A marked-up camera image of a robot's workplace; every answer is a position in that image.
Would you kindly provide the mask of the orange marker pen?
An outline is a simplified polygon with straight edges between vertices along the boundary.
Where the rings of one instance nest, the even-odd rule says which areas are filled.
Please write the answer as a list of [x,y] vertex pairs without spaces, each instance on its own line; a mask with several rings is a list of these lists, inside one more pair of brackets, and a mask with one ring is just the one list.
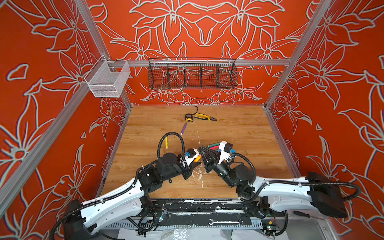
[[201,155],[198,155],[196,159],[194,159],[194,162],[198,162],[201,159]]

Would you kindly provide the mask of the purple marker pen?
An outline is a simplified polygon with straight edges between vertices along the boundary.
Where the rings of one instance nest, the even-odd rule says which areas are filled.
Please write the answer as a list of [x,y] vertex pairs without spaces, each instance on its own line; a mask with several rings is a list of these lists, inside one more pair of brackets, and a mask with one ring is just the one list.
[[184,124],[184,126],[183,126],[183,128],[182,128],[182,131],[181,131],[181,135],[183,135],[184,133],[185,133],[185,130],[186,130],[186,128],[187,128],[187,125],[188,125],[188,123],[186,122],[185,124]]

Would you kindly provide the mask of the yellow marker pen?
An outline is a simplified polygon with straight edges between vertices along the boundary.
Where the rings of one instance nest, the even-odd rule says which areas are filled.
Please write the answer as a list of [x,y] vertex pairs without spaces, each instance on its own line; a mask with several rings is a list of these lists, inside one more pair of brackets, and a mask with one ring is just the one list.
[[165,147],[166,150],[169,148],[168,137],[165,138]]

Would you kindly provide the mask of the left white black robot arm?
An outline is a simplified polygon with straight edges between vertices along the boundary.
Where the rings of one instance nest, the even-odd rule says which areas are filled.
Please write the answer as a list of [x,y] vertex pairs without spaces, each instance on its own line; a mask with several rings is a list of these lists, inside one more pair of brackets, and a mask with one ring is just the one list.
[[[182,152],[179,155],[161,155],[163,141],[168,136],[179,138]],[[118,220],[131,218],[149,211],[149,194],[171,182],[177,176],[187,180],[198,165],[199,151],[186,149],[183,137],[175,132],[166,133],[160,140],[157,159],[137,169],[134,178],[119,188],[90,201],[71,201],[64,215],[53,226],[49,238],[53,240],[59,226],[63,227],[66,240],[89,240],[92,235]]]

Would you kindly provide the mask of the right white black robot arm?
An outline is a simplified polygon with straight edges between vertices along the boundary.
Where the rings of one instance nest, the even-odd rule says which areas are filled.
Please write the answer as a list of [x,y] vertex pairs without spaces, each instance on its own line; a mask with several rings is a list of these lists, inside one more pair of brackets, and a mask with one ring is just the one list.
[[208,147],[199,148],[205,169],[214,171],[230,188],[235,188],[244,203],[259,202],[263,212],[318,210],[332,218],[348,216],[345,202],[358,197],[362,189],[348,182],[334,182],[309,172],[306,177],[270,179],[260,177],[244,155]]

